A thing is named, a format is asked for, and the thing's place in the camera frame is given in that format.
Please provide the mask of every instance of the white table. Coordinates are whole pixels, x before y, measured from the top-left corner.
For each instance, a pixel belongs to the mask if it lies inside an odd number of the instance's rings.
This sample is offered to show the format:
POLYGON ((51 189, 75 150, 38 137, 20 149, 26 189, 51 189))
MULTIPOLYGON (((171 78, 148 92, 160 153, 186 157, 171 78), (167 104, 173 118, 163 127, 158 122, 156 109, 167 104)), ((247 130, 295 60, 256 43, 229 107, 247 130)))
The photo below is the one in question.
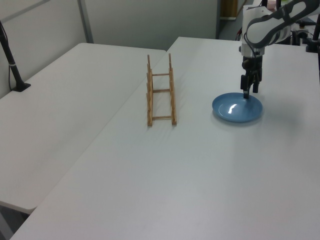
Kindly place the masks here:
POLYGON ((0 100, 0 205, 31 213, 163 50, 82 43, 0 100))
POLYGON ((178 38, 168 50, 177 126, 147 127, 142 82, 12 240, 318 240, 318 55, 267 47, 255 94, 263 116, 232 124, 211 103, 241 91, 239 45, 178 38))

